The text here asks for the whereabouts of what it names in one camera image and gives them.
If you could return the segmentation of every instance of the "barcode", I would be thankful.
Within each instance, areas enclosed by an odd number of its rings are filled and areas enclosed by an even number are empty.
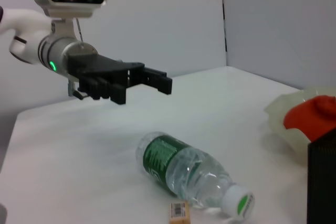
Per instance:
[[[173,203],[171,204],[172,218],[185,217],[185,203]]]

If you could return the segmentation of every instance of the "green led light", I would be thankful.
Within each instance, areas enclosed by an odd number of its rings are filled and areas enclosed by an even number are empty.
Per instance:
[[[56,66],[55,66],[55,64],[51,61],[51,62],[49,62],[50,63],[50,66],[51,66],[51,68],[53,69],[53,71],[55,71],[56,72]]]

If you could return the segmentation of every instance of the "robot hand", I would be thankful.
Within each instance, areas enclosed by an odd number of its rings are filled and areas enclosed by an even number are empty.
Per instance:
[[[73,19],[88,18],[106,0],[35,0],[45,15],[25,9],[0,7],[0,35],[14,29],[9,47],[11,54],[31,64],[42,64],[69,79],[79,82],[78,91],[95,100],[110,98],[126,103],[126,89],[138,84],[171,94],[172,79],[166,73],[148,69],[138,62],[124,63],[101,56],[88,43],[77,40]],[[69,95],[84,96],[71,89]]]

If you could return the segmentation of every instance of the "camera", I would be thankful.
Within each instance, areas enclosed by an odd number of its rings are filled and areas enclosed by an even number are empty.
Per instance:
[[[35,0],[49,17],[88,18],[106,0]]]

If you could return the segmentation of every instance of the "plastic water bottle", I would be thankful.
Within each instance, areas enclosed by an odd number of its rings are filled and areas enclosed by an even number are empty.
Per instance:
[[[251,214],[255,199],[209,154],[163,132],[147,134],[136,149],[141,169],[191,205],[221,208],[235,220]]]

